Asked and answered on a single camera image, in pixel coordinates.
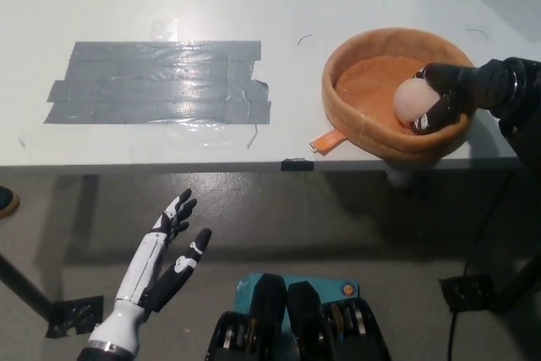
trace orange tab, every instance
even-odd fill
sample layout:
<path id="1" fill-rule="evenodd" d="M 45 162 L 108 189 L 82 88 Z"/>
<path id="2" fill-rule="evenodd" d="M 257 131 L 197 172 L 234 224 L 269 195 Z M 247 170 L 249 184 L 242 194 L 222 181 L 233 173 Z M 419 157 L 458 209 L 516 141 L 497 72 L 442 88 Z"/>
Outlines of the orange tab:
<path id="1" fill-rule="evenodd" d="M 345 139 L 346 136 L 344 134 L 337 129 L 334 129 L 312 141 L 310 143 L 310 148 L 313 152 L 319 152 L 322 156 L 324 156 L 329 151 L 334 150 L 335 147 L 337 147 Z"/>

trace gray duct tape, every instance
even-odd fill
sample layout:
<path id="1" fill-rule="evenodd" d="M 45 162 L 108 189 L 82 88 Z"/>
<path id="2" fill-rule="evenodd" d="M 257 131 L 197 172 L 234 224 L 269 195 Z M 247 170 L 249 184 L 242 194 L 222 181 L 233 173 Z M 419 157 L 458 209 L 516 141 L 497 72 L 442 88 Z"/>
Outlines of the gray duct tape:
<path id="1" fill-rule="evenodd" d="M 259 61 L 261 41 L 77 42 L 70 61 Z"/>
<path id="2" fill-rule="evenodd" d="M 216 80 L 55 81 L 47 101 L 266 101 L 269 87 L 258 80 L 243 83 Z"/>
<path id="3" fill-rule="evenodd" d="M 253 70 L 254 61 L 168 64 L 141 61 L 72 61 L 68 65 L 65 79 L 69 81 L 107 80 L 110 78 L 246 80 L 252 77 Z"/>
<path id="4" fill-rule="evenodd" d="M 168 102 L 57 102 L 45 123 L 140 124 L 182 121 L 225 124 L 268 124 L 271 103 L 231 101 Z"/>

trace white table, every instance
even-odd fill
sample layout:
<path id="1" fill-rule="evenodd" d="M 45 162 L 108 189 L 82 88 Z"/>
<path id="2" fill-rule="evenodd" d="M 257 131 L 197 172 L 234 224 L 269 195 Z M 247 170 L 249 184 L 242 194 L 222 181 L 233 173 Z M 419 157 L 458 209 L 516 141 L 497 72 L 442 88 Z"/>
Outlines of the white table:
<path id="1" fill-rule="evenodd" d="M 536 0 L 0 0 L 0 172 L 272 170 L 295 158 L 314 161 L 316 170 L 381 169 L 382 160 L 349 143 L 325 157 L 309 149 L 331 128 L 320 100 L 331 52 L 361 31 L 404 26 L 448 38 L 475 63 L 539 59 L 541 25 L 530 18 L 537 11 L 521 11 L 528 4 L 538 6 Z M 270 86 L 271 118 L 249 149 L 254 126 L 192 132 L 171 124 L 43 124 L 48 92 L 63 78 L 76 41 L 155 40 L 159 24 L 172 28 L 171 40 L 262 41 L 254 77 Z M 515 161 L 495 120 L 481 114 L 469 141 L 439 167 Z"/>

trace black cable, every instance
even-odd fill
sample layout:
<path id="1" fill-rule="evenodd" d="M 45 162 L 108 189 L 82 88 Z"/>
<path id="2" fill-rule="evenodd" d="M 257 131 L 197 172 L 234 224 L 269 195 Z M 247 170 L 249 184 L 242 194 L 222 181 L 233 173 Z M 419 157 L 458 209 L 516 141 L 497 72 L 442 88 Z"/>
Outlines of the black cable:
<path id="1" fill-rule="evenodd" d="M 467 271 L 472 263 L 473 256 L 475 255 L 475 251 L 477 250 L 477 247 L 479 246 L 479 243 L 481 242 L 481 238 L 484 235 L 484 230 L 486 229 L 487 224 L 489 223 L 490 217 L 492 217 L 494 210 L 496 209 L 496 207 L 498 206 L 498 204 L 501 202 L 502 198 L 504 197 L 504 194 L 507 191 L 507 187 L 511 183 L 511 180 L 513 179 L 514 174 L 515 174 L 514 172 L 509 172 L 507 174 L 507 177 L 505 177 L 504 181 L 501 184 L 498 194 L 496 195 L 495 199 L 492 201 L 492 204 L 490 205 L 489 209 L 484 215 L 484 219 L 479 225 L 479 228 L 477 232 L 475 233 L 475 237 L 473 238 L 472 249 L 470 250 L 468 256 L 466 257 L 466 262 L 464 263 L 464 270 L 462 271 L 462 276 L 467 275 Z M 453 358 L 453 342 L 455 341 L 455 330 L 456 330 L 457 321 L 458 321 L 458 312 L 453 312 L 453 316 L 451 318 L 451 327 L 449 328 L 449 341 L 447 343 L 447 361 L 452 361 L 452 358 Z"/>

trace teal box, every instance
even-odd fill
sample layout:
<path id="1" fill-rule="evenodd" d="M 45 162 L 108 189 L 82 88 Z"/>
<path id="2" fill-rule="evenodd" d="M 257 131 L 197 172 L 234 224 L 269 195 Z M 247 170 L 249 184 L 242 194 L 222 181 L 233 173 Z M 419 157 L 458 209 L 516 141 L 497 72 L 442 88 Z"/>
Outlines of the teal box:
<path id="1" fill-rule="evenodd" d="M 241 279 L 237 284 L 237 293 L 235 294 L 235 304 L 233 310 L 238 313 L 248 313 L 250 303 L 252 301 L 252 294 L 254 293 L 254 287 L 257 281 L 261 278 L 262 273 L 248 274 L 245 278 Z M 328 302 L 335 302 L 336 300 L 343 300 L 348 298 L 355 298 L 359 295 L 358 284 L 353 281 L 341 281 L 337 279 L 323 279 L 312 278 L 308 276 L 293 276 L 282 275 L 286 286 L 301 281 L 308 281 L 314 287 L 319 294 L 321 303 L 326 304 Z M 296 359 L 295 351 L 296 347 L 295 337 L 291 331 L 291 325 L 289 324 L 289 316 L 284 316 L 284 321 L 281 325 L 281 331 L 283 338 L 279 345 L 280 360 Z"/>

